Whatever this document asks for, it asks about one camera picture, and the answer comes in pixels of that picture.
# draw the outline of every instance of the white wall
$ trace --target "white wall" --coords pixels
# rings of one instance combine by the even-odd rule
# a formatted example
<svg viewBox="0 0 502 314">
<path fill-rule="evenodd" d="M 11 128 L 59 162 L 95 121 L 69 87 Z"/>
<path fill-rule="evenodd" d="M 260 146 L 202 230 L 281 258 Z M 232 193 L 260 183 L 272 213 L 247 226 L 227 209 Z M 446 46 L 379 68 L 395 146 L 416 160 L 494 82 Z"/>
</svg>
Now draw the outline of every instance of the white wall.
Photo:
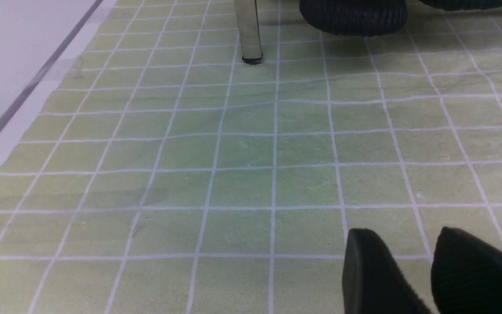
<svg viewBox="0 0 502 314">
<path fill-rule="evenodd" d="M 94 0 L 0 0 L 0 116 Z"/>
</svg>

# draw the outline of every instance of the green tile floor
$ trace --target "green tile floor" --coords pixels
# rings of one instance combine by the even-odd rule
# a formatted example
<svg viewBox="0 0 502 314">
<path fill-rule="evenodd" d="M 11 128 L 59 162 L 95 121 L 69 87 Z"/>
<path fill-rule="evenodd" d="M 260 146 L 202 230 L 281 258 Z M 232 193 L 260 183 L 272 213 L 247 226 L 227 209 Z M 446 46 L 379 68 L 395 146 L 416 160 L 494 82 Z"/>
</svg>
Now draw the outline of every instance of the green tile floor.
<svg viewBox="0 0 502 314">
<path fill-rule="evenodd" d="M 118 0 L 0 169 L 0 314 L 338 314 L 347 230 L 431 302 L 444 225 L 502 249 L 502 9 L 335 38 L 261 0 Z"/>
</svg>

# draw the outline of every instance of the white grout line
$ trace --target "white grout line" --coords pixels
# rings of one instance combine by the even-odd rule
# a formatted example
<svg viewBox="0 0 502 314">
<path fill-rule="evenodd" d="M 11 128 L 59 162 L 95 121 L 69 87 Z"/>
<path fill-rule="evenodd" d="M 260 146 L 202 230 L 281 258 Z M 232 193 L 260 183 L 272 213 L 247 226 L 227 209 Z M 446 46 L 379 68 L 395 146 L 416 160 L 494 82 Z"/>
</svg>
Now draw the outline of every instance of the white grout line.
<svg viewBox="0 0 502 314">
<path fill-rule="evenodd" d="M 476 68 L 476 70 L 478 70 L 478 72 L 485 77 L 485 79 L 488 81 L 488 83 L 490 84 L 491 88 L 492 88 L 492 91 L 495 95 L 495 99 L 497 101 L 497 104 L 498 106 L 500 107 L 501 111 L 502 111 L 502 100 L 501 98 L 498 96 L 498 93 L 497 93 L 497 89 L 495 87 L 495 84 L 493 83 L 493 81 L 491 80 L 491 78 L 486 75 L 481 69 L 480 67 L 478 66 L 477 62 L 476 62 L 476 59 L 474 59 L 474 56 L 472 55 L 472 53 L 470 52 L 470 50 L 468 49 L 468 47 L 466 46 L 466 44 L 462 41 L 462 38 L 460 38 L 460 35 L 456 32 L 454 26 L 452 25 L 452 23 L 450 22 L 450 20 L 448 20 L 447 16 L 444 14 L 444 12 L 441 11 L 441 14 L 442 16 L 444 16 L 444 19 L 445 21 L 448 23 L 448 25 L 450 26 L 450 28 L 453 30 L 453 32 L 455 33 L 455 37 L 456 39 L 458 40 L 458 42 L 460 42 L 460 44 L 462 45 L 462 47 L 464 48 L 464 50 L 466 51 L 466 53 L 468 54 L 468 56 L 470 57 L 470 61 L 472 62 L 472 65 L 474 66 L 474 68 Z M 487 195 L 485 194 L 485 191 L 482 187 L 482 183 L 480 182 L 480 178 L 478 176 L 478 173 L 476 172 L 476 170 L 474 169 L 474 167 L 472 165 L 468 165 L 470 167 L 470 171 L 472 172 L 472 175 L 474 176 L 474 179 L 476 180 L 476 185 L 478 187 L 478 190 L 480 191 L 480 194 L 482 195 L 482 199 L 484 201 L 484 203 L 486 203 L 486 207 L 488 209 L 488 213 L 489 213 L 489 216 L 490 218 L 492 219 L 492 222 L 493 222 L 493 225 L 495 226 L 496 230 L 497 230 L 497 233 L 499 235 L 499 237 L 501 238 L 501 241 L 502 241 L 502 228 L 497 220 L 497 217 L 495 216 L 495 212 L 492 208 L 492 206 L 488 205 L 489 204 L 489 200 L 488 200 L 488 197 Z"/>
<path fill-rule="evenodd" d="M 139 8 L 137 9 L 137 12 L 136 14 L 141 10 L 142 8 L 142 5 L 145 3 L 145 0 L 143 0 L 141 2 L 141 6 L 139 6 Z M 127 28 L 129 28 L 129 26 L 131 26 L 132 24 L 132 20 L 129 22 Z M 108 56 L 108 58 L 106 59 L 106 62 L 104 64 L 104 67 L 108 64 L 108 62 L 110 61 L 112 55 Z M 92 83 L 92 88 L 94 88 L 96 86 L 96 84 L 98 83 L 98 80 L 100 79 L 101 75 L 103 73 L 103 70 L 100 71 L 100 73 L 98 74 L 98 76 L 96 77 L 96 79 L 94 80 L 94 82 Z M 80 111 L 82 105 L 84 105 L 84 102 L 86 101 L 86 99 L 88 98 L 88 95 L 89 93 L 87 93 L 84 97 L 84 99 L 82 100 L 81 102 L 81 105 L 78 106 L 78 109 L 77 111 Z M 124 108 L 124 111 L 119 119 L 119 121 L 117 122 L 117 125 L 115 126 L 115 130 L 113 132 L 113 135 L 111 137 L 111 139 L 109 139 L 108 143 L 106 144 L 106 147 L 104 148 L 104 151 L 100 157 L 100 160 L 98 161 L 98 166 L 96 167 L 96 171 L 99 171 L 100 167 L 102 167 L 102 164 L 104 163 L 104 158 L 106 156 L 106 153 L 108 152 L 111 144 L 112 144 L 112 139 L 117 135 L 117 132 L 119 131 L 119 128 L 121 126 L 121 123 L 123 121 L 123 118 L 125 117 L 126 115 L 126 112 L 128 110 L 128 107 L 129 107 L 129 103 L 127 103 L 127 105 L 125 106 Z M 69 124 L 67 125 L 66 129 L 63 131 L 63 133 L 61 134 L 61 137 L 60 139 L 62 140 L 63 137 L 65 136 L 65 134 L 67 133 L 68 131 L 68 128 L 70 127 L 70 125 L 72 124 L 72 122 L 75 120 L 75 118 L 71 119 L 71 121 L 69 121 Z M 46 164 L 49 162 L 50 160 L 50 157 L 52 156 L 52 154 L 50 154 L 50 156 L 48 157 L 48 159 L 46 160 Z M 63 237 L 61 238 L 61 242 L 58 246 L 58 249 L 56 250 L 55 254 L 54 254 L 54 259 L 52 259 L 50 261 L 50 263 L 48 264 L 46 270 L 44 271 L 44 274 L 42 275 L 42 278 L 40 279 L 40 283 L 38 285 L 38 288 L 36 289 L 36 293 L 34 294 L 34 297 L 32 298 L 32 302 L 30 303 L 30 306 L 29 306 L 29 309 L 28 309 L 28 314 L 32 314 L 34 312 L 34 309 L 36 307 L 36 303 L 38 302 L 38 298 L 40 298 L 40 294 L 42 293 L 42 288 L 44 288 L 44 284 L 46 283 L 46 280 L 47 280 L 47 277 L 48 275 L 50 274 L 50 271 L 52 269 L 52 267 L 54 266 L 55 262 L 56 262 L 56 258 L 61 254 L 61 251 L 65 245 L 65 241 L 67 240 L 67 236 L 68 236 L 68 233 L 70 232 L 71 228 L 72 228 L 72 224 L 73 222 L 75 221 L 76 219 L 76 216 L 78 215 L 80 209 L 82 208 L 82 206 L 84 205 L 84 202 L 86 201 L 86 198 L 88 197 L 88 193 L 90 191 L 90 187 L 92 186 L 92 183 L 94 183 L 94 179 L 96 178 L 96 173 L 94 173 L 91 178 L 90 178 L 90 181 L 88 182 L 88 185 L 86 186 L 86 189 L 84 191 L 84 194 L 82 196 L 82 198 L 80 199 L 80 201 L 78 202 L 78 206 L 77 206 L 77 209 L 74 211 L 74 213 L 71 215 L 71 219 L 69 220 L 69 223 L 68 223 L 68 226 L 66 227 L 65 231 L 64 231 L 64 234 L 63 234 Z"/>
<path fill-rule="evenodd" d="M 334 131 L 334 119 L 332 117 L 332 103 L 331 103 L 331 89 L 330 89 L 330 81 L 329 81 L 329 71 L 327 69 L 327 62 L 326 62 L 326 49 L 325 49 L 325 40 L 323 36 L 323 32 L 319 31 L 319 39 L 321 41 L 321 52 L 323 56 L 323 71 L 325 73 L 325 81 L 326 81 L 326 99 L 327 99 L 327 110 L 329 112 L 329 128 L 330 128 L 330 137 L 331 137 L 331 142 L 332 142 L 332 155 L 334 157 L 334 163 L 336 165 L 335 170 L 336 170 L 336 186 L 338 189 L 338 201 L 340 204 L 340 215 L 342 219 L 342 229 L 343 229 L 343 241 L 344 244 L 347 244 L 347 239 L 348 239 L 348 223 L 346 219 L 346 209 L 345 209 L 345 200 L 344 200 L 344 195 L 343 195 L 343 187 L 342 187 L 342 177 L 340 173 L 340 167 L 338 166 L 340 164 L 340 161 L 338 159 L 338 151 L 336 149 L 336 134 L 337 132 Z"/>
<path fill-rule="evenodd" d="M 239 34 L 237 34 L 235 42 L 239 42 Z M 185 313 L 190 314 L 191 310 L 193 309 L 193 300 L 195 298 L 195 286 L 197 284 L 197 271 L 199 267 L 199 254 L 201 254 L 201 248 L 203 246 L 203 239 L 205 235 L 205 230 L 207 227 L 207 218 L 209 214 L 209 208 L 210 208 L 210 198 L 212 197 L 212 192 L 213 192 L 213 187 L 214 187 L 214 178 L 216 174 L 216 169 L 218 165 L 218 158 L 220 154 L 220 141 L 221 141 L 221 136 L 222 136 L 222 127 L 224 125 L 224 118 L 226 116 L 226 111 L 227 111 L 227 105 L 228 105 L 228 98 L 230 96 L 230 91 L 231 91 L 231 81 L 233 80 L 234 77 L 234 69 L 235 69 L 235 63 L 237 61 L 237 45 L 235 46 L 233 57 L 231 60 L 231 70 L 230 70 L 230 78 L 228 80 L 227 84 L 227 89 L 226 89 L 226 96 L 224 100 L 224 107 L 222 110 L 222 115 L 220 116 L 220 122 L 218 124 L 218 132 L 217 132 L 217 141 L 216 141 L 216 147 L 214 149 L 214 158 L 213 158 L 213 168 L 210 171 L 210 179 L 209 179 L 209 185 L 207 187 L 207 197 L 205 198 L 205 208 L 203 210 L 203 220 L 201 221 L 201 227 L 199 230 L 199 238 L 197 239 L 197 246 L 195 248 L 196 256 L 193 260 L 193 268 L 191 269 L 191 282 L 189 286 L 189 297 L 187 298 L 187 305 L 185 308 Z"/>
<path fill-rule="evenodd" d="M 380 91 L 380 97 L 383 102 L 383 109 L 385 111 L 385 115 L 387 116 L 387 123 L 389 125 L 390 129 L 390 134 L 392 135 L 392 140 L 394 143 L 394 149 L 396 150 L 396 153 L 398 155 L 398 160 L 400 163 L 400 168 L 402 170 L 402 176 L 404 177 L 404 183 L 406 185 L 406 190 L 408 191 L 408 196 L 410 197 L 410 202 L 412 203 L 413 211 L 414 211 L 414 216 L 416 217 L 416 223 L 418 226 L 418 229 L 420 231 L 422 243 L 424 244 L 424 248 L 427 254 L 427 257 L 429 259 L 429 262 L 433 262 L 433 253 L 431 251 L 431 246 L 429 245 L 429 241 L 427 240 L 427 235 L 424 230 L 424 223 L 422 222 L 422 219 L 420 217 L 420 210 L 418 208 L 418 205 L 416 203 L 416 197 L 414 196 L 414 193 L 412 191 L 412 185 L 410 184 L 410 178 L 408 177 L 408 173 L 406 172 L 406 163 L 404 162 L 404 157 L 402 156 L 402 152 L 400 151 L 400 146 L 398 145 L 398 140 L 396 137 L 396 132 L 394 131 L 393 123 L 392 123 L 392 118 L 390 117 L 390 113 L 387 107 L 387 100 L 385 99 L 385 92 L 383 89 L 383 85 L 381 83 L 381 77 L 378 73 L 377 70 L 377 65 L 375 63 L 374 57 L 371 55 L 371 49 L 369 48 L 369 42 L 368 40 L 365 40 L 365 44 L 367 46 L 368 52 L 371 57 L 371 65 L 373 66 L 373 69 L 375 69 L 375 72 L 377 73 L 377 83 L 379 86 L 379 91 Z"/>
<path fill-rule="evenodd" d="M 162 26 L 162 30 L 164 30 L 164 28 L 166 27 L 166 25 L 168 24 L 168 21 L 170 20 L 170 16 L 171 14 L 173 13 L 173 10 L 175 8 L 177 4 L 177 0 L 174 0 L 171 8 L 170 8 L 170 12 L 168 13 L 168 16 L 166 17 L 166 20 L 164 22 L 164 25 Z M 155 45 L 154 45 L 154 48 L 156 49 L 159 44 L 160 44 L 160 40 L 162 39 L 162 34 L 163 32 L 161 32 L 158 36 L 158 38 L 156 39 L 156 42 L 155 42 Z M 148 56 L 148 59 L 147 59 L 147 62 L 146 62 L 146 65 L 145 65 L 145 68 L 143 69 L 139 79 L 138 79 L 138 82 L 137 82 L 137 86 L 134 88 L 132 94 L 131 94 L 131 98 L 129 98 L 129 101 L 127 103 L 127 106 L 125 107 L 125 110 L 127 111 L 127 109 L 129 108 L 129 105 L 131 104 L 133 98 L 135 97 L 138 89 L 139 89 L 139 86 L 141 85 L 141 82 L 143 80 L 143 77 L 145 76 L 145 72 L 146 70 L 149 68 L 149 65 L 152 61 L 152 57 L 153 55 L 155 54 L 155 50 L 152 50 L 152 53 Z M 175 113 L 172 113 L 172 116 L 170 117 L 170 124 L 169 124 L 169 127 L 168 129 L 166 130 L 166 134 L 165 136 L 167 137 L 167 135 L 169 134 L 169 131 L 171 129 L 171 124 L 173 123 L 173 116 L 175 115 Z M 156 156 L 156 159 L 155 159 L 155 162 L 154 162 L 154 166 L 153 166 L 153 169 L 156 169 L 158 167 L 158 164 L 159 164 L 159 161 L 160 161 L 160 157 L 162 156 L 162 149 L 163 149 L 163 146 L 164 146 L 164 143 L 165 143 L 165 139 L 162 140 L 162 142 L 160 143 L 160 146 L 159 146 L 159 151 L 157 153 L 157 156 Z M 121 264 L 119 266 L 119 270 L 115 276 L 115 280 L 114 280 L 114 284 L 112 286 L 112 291 L 110 292 L 110 296 L 108 298 L 108 302 L 106 304 L 106 308 L 104 310 L 104 314 L 109 314 L 109 312 L 112 310 L 112 307 L 113 307 L 113 302 L 115 300 L 115 295 L 117 294 L 117 290 L 119 288 L 119 284 L 120 284 L 120 281 L 121 281 L 121 276 L 123 274 L 123 271 L 125 270 L 125 266 L 127 264 L 127 256 L 129 255 L 129 251 L 131 249 L 131 243 L 133 241 L 133 236 L 135 235 L 135 233 L 137 232 L 137 227 L 138 227 L 138 221 L 141 217 L 141 211 L 142 211 L 142 207 L 145 205 L 145 201 L 148 197 L 148 193 L 151 189 L 151 186 L 152 186 L 152 182 L 154 181 L 155 179 L 155 175 L 156 175 L 156 172 L 155 171 L 152 171 L 149 179 L 148 179 L 148 183 L 147 183 L 147 187 L 146 187 L 146 190 L 145 190 L 145 193 L 143 193 L 143 196 L 141 198 L 141 201 L 139 203 L 139 208 L 133 218 L 133 222 L 131 224 L 131 228 L 129 228 L 129 235 L 127 237 L 127 242 L 125 243 L 125 249 L 124 249 L 124 253 L 123 253 L 123 259 L 121 260 Z"/>
</svg>

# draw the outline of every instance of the black rubber foot cap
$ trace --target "black rubber foot cap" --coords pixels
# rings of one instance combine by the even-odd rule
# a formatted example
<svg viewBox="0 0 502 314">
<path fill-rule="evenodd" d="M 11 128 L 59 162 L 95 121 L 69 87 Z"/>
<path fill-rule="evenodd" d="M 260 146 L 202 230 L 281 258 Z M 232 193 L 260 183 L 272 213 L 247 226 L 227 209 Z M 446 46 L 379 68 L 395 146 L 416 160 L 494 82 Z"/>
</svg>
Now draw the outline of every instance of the black rubber foot cap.
<svg viewBox="0 0 502 314">
<path fill-rule="evenodd" d="M 490 10 L 502 7 L 502 0 L 420 0 L 420 2 L 446 11 Z"/>
<path fill-rule="evenodd" d="M 345 36 L 391 34 L 408 20 L 405 0 L 299 0 L 299 11 L 317 30 Z"/>
<path fill-rule="evenodd" d="M 346 314 L 430 314 L 410 288 L 383 240 L 351 229 L 342 274 Z"/>
<path fill-rule="evenodd" d="M 246 58 L 241 58 L 243 62 L 249 64 L 249 65 L 257 65 L 261 62 L 263 62 L 263 54 L 261 54 L 260 58 L 254 58 L 254 59 L 246 59 Z"/>
<path fill-rule="evenodd" d="M 502 314 L 502 252 L 466 231 L 443 228 L 431 288 L 441 314 Z"/>
</svg>

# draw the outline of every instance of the metal chair leg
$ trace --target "metal chair leg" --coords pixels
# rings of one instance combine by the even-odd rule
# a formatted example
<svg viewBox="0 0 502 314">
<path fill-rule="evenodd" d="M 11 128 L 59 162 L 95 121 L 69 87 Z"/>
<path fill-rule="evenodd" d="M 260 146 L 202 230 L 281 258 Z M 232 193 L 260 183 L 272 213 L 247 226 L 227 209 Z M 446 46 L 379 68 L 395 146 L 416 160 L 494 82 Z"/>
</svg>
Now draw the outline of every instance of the metal chair leg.
<svg viewBox="0 0 502 314">
<path fill-rule="evenodd" d="M 259 64 L 263 60 L 259 20 L 257 17 L 257 0 L 234 0 L 235 17 L 239 28 L 243 62 Z"/>
</svg>

